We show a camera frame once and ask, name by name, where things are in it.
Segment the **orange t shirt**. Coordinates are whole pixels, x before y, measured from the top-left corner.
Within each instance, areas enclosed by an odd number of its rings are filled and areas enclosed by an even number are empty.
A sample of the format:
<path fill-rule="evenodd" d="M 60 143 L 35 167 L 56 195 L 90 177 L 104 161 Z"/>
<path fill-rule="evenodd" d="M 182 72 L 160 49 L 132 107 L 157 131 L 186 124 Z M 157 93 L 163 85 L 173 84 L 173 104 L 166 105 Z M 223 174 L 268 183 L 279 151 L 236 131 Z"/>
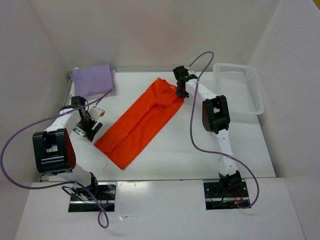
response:
<path fill-rule="evenodd" d="M 183 105 L 176 90 L 157 78 L 94 146 L 125 170 Z"/>

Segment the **white t shirt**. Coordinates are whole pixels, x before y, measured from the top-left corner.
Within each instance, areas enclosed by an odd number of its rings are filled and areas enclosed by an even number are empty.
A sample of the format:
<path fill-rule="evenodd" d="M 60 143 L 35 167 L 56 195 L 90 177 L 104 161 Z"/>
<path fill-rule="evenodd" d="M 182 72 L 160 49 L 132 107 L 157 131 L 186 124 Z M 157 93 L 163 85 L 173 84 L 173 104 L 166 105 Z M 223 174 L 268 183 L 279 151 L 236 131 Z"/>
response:
<path fill-rule="evenodd" d="M 116 71 L 113 69 L 113 70 L 112 70 L 112 77 L 115 78 L 115 75 L 116 75 Z M 71 96 L 76 96 L 76 94 L 75 94 L 75 84 L 74 84 L 73 81 L 71 81 L 70 83 L 71 83 L 71 89 L 70 89 L 70 91 L 69 91 L 69 94 L 70 94 Z M 115 92 L 116 92 L 115 89 L 111 90 L 111 91 L 105 96 L 105 98 L 107 98 L 108 95 L 114 95 Z M 94 100 L 94 99 L 98 99 L 98 98 L 102 97 L 103 95 L 104 95 L 103 93 L 102 93 L 102 94 L 95 94 L 95 95 L 85 96 L 84 98 L 85 98 L 86 100 L 90 100 L 90 101 L 91 101 L 91 100 Z"/>

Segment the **purple t shirt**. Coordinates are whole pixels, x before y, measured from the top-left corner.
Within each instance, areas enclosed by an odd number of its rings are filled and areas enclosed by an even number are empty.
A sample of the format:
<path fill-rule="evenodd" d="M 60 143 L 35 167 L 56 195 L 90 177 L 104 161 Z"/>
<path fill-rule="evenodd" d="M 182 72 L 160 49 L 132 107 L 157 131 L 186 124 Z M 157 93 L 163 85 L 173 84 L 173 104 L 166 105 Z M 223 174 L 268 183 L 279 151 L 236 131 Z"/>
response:
<path fill-rule="evenodd" d="M 69 78 L 76 96 L 103 95 L 114 89 L 114 69 L 109 64 L 76 68 Z"/>

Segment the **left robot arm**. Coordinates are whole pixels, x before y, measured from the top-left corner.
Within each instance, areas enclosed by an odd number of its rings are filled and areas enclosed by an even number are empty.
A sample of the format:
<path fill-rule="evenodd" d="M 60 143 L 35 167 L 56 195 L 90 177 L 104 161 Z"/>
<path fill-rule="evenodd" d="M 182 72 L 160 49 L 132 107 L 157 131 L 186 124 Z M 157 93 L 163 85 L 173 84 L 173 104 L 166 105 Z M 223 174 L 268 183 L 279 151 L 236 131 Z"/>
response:
<path fill-rule="evenodd" d="M 84 137 L 90 142 L 103 126 L 98 122 L 105 111 L 97 106 L 86 109 L 86 99 L 73 96 L 70 105 L 59 110 L 59 116 L 44 131 L 32 136 L 36 169 L 39 173 L 58 176 L 75 186 L 75 194 L 94 200 L 103 194 L 92 172 L 76 163 L 76 153 L 70 134 Z"/>

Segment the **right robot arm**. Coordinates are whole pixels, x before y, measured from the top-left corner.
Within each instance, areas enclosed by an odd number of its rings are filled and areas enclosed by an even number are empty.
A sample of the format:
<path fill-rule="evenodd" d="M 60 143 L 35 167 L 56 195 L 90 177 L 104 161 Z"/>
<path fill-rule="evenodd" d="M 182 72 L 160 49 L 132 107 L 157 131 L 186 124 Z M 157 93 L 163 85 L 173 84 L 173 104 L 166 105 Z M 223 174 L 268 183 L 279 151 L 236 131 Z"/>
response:
<path fill-rule="evenodd" d="M 218 160 L 219 191 L 222 196 L 229 197 L 240 187 L 242 177 L 233 156 L 230 139 L 230 113 L 227 98 L 211 92 L 206 86 L 198 82 L 195 74 L 190 74 L 183 65 L 173 69 L 177 81 L 176 95 L 181 98 L 193 96 L 197 104 L 201 105 L 202 125 L 204 129 L 215 134 L 221 157 Z"/>

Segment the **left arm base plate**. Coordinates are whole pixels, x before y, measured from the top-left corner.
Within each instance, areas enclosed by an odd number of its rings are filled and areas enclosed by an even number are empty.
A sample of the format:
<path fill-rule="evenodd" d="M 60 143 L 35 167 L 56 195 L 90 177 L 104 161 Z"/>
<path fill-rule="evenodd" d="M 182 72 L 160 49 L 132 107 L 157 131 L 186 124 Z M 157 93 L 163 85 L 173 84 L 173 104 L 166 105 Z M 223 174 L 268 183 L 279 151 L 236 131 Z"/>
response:
<path fill-rule="evenodd" d="M 116 182 L 98 182 L 96 190 L 88 190 L 97 199 L 106 212 L 115 210 Z M 83 187 L 62 186 L 62 190 L 70 196 L 68 212 L 99 212 L 100 208 L 93 197 Z"/>

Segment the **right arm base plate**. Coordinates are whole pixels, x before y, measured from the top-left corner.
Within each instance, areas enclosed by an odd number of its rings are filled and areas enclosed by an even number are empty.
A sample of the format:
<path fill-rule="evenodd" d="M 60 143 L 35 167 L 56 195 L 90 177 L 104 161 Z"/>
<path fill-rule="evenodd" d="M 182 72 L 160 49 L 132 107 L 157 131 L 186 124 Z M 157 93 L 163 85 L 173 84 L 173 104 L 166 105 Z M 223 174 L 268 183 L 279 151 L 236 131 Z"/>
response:
<path fill-rule="evenodd" d="M 218 180 L 205 180 L 203 182 L 206 210 L 231 210 L 238 206 L 245 208 L 251 204 L 247 184 L 243 180 L 236 190 L 223 193 Z"/>

